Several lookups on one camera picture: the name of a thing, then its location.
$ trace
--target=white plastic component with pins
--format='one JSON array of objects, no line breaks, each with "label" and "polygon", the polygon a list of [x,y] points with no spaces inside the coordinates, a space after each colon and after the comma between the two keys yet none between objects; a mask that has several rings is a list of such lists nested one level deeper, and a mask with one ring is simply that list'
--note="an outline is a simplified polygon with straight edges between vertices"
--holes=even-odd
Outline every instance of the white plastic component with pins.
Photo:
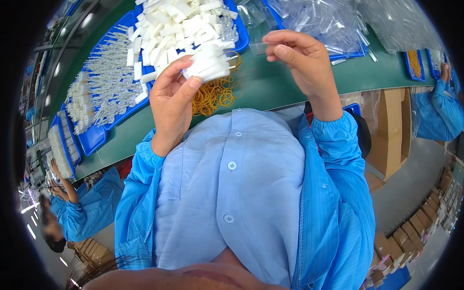
[{"label": "white plastic component with pins", "polygon": [[223,51],[222,46],[211,44],[203,47],[200,52],[196,53],[190,59],[193,64],[184,69],[184,77],[201,77],[201,82],[206,83],[219,77],[225,77],[230,74],[230,69],[235,66],[230,66],[229,60],[238,56],[228,58]]}]

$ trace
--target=green workbench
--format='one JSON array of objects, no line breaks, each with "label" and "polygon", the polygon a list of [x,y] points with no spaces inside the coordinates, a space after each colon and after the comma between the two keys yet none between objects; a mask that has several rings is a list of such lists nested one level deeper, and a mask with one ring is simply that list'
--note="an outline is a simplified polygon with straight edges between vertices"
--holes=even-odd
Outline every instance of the green workbench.
[{"label": "green workbench", "polygon": [[[115,9],[86,41],[68,71],[68,83],[63,83],[60,89],[64,100],[66,89],[74,80],[75,75],[82,68],[84,60],[88,57],[95,43],[127,10],[127,5],[120,5]],[[409,77],[403,53],[388,54],[381,46],[375,34],[367,37],[371,42],[371,49],[376,53],[379,61],[374,62],[370,56],[348,59],[346,62],[335,65],[332,71],[339,94],[350,92],[375,90],[407,86],[434,86],[435,79],[431,75],[429,63],[426,61],[425,51],[421,51],[425,67],[426,82],[417,82]],[[238,86],[234,95],[236,98],[232,106],[220,107],[215,114],[223,114],[236,108],[254,108],[257,110],[271,110],[295,103],[305,102],[306,96],[295,85],[290,71],[281,63],[269,63],[266,56],[254,56],[249,49],[241,53],[242,65],[235,75],[241,86]],[[192,126],[205,117],[194,117]],[[119,123],[108,132],[106,143],[91,156],[83,156],[76,167],[76,179],[83,178],[99,169],[114,164],[135,153],[135,146],[142,138],[155,127],[150,107],[147,105],[130,117]]]}]

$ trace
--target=sleeve cuff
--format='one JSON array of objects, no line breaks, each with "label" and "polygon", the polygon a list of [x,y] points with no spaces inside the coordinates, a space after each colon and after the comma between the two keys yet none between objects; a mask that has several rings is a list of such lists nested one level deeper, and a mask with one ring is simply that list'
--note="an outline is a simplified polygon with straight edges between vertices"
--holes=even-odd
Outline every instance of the sleeve cuff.
[{"label": "sleeve cuff", "polygon": [[151,139],[155,134],[156,129],[151,130],[141,143],[135,147],[136,154],[150,167],[157,168],[162,164],[166,157],[159,157],[156,155],[151,148]]}]

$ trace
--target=hand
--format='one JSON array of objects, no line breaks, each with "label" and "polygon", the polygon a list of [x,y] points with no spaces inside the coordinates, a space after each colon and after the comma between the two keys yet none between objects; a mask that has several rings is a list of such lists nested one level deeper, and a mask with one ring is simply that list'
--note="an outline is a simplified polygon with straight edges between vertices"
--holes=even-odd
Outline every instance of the hand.
[{"label": "hand", "polygon": [[317,119],[334,121],[343,115],[329,53],[323,43],[307,34],[287,29],[269,32],[262,42],[287,44],[269,45],[267,60],[281,60],[287,64],[295,83],[308,96]]},{"label": "hand", "polygon": [[58,165],[56,164],[55,162],[55,158],[52,159],[52,161],[50,162],[52,164],[52,171],[54,172],[54,174],[59,178],[61,179],[61,173],[59,172],[58,170]]},{"label": "hand", "polygon": [[200,77],[179,76],[191,66],[191,55],[171,63],[158,76],[150,91],[150,106],[156,133],[151,142],[153,152],[164,157],[176,147],[192,122],[192,98],[201,86]]}]

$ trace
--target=clear plastic part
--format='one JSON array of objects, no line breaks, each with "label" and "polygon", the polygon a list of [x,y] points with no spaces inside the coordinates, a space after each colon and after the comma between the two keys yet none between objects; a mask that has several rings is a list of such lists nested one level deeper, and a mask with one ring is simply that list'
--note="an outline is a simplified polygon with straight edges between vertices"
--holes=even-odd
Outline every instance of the clear plastic part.
[{"label": "clear plastic part", "polygon": [[425,48],[446,51],[415,0],[357,0],[356,9],[388,53]]}]

